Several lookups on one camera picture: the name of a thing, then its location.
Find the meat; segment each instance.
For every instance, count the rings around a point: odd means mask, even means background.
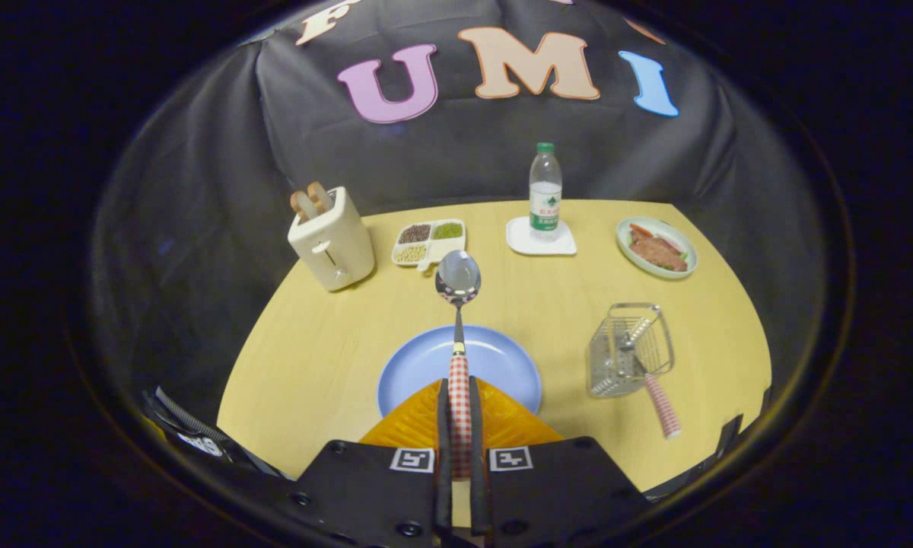
[[[647,236],[638,230],[633,230],[633,245],[629,246],[633,253],[655,264],[674,272],[685,272],[686,261],[679,258],[679,253],[673,246],[656,236]]]

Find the toaster lever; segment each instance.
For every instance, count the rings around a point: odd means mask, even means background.
[[[331,243],[332,243],[332,241],[328,240],[324,244],[318,244],[317,246],[311,247],[311,253],[314,253],[314,254],[325,253],[326,250],[328,250],[328,246],[330,246]]]

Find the metal basket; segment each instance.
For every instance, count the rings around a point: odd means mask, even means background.
[[[644,385],[645,375],[672,371],[673,344],[659,306],[610,307],[589,343],[588,365],[588,392],[593,398],[625,396]]]

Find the table surface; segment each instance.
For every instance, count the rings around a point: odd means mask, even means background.
[[[574,256],[523,256],[505,225],[527,203],[479,202],[371,215],[376,268],[362,282],[328,292],[296,263],[247,337],[231,372],[217,426],[273,466],[300,476],[327,441],[357,441],[381,419],[377,382],[388,358],[413,336],[452,325],[453,308],[435,294],[435,268],[393,264],[401,228],[461,218],[467,252],[480,265],[481,292],[463,312],[527,350],[541,375],[539,416],[561,436],[592,436],[640,490],[713,454],[721,427],[756,419],[771,364],[762,324],[740,281],[713,245],[669,204],[565,200],[561,218]],[[616,225],[629,216],[662,219],[697,250],[682,280],[647,274],[620,252]],[[683,433],[667,441],[645,390],[598,400],[586,391],[586,348],[616,302],[663,308],[676,365],[659,378]],[[453,522],[469,524],[468,483],[454,483]]]

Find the white toaster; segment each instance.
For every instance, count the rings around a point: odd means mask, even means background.
[[[305,222],[296,215],[287,241],[322,287],[332,292],[368,276],[376,257],[348,190],[339,186],[328,195],[335,201],[331,211]]]

